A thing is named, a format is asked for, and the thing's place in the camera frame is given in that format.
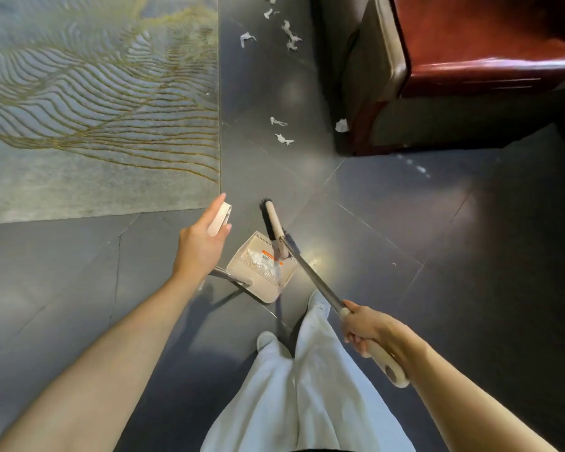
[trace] left arm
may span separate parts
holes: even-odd
[[[230,225],[207,227],[225,195],[180,232],[172,277],[91,345],[0,439],[0,452],[112,451],[180,314],[218,263]]]

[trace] wavy line pattern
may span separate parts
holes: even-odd
[[[0,140],[219,182],[211,0],[0,0]]]

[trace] carpet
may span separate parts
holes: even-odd
[[[0,0],[0,223],[206,207],[217,0]]]

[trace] white pants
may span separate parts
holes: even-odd
[[[239,393],[211,426],[201,451],[314,448],[414,452],[318,308],[305,316],[295,359],[278,341],[259,352]]]

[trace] shoe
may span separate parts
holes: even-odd
[[[324,296],[322,296],[320,290],[314,290],[309,297],[308,311],[311,311],[314,308],[321,310],[325,319],[328,318],[328,314],[331,312],[331,305]]]
[[[263,331],[257,337],[257,351],[261,352],[261,350],[270,344],[272,341],[278,341],[276,335],[270,331]]]

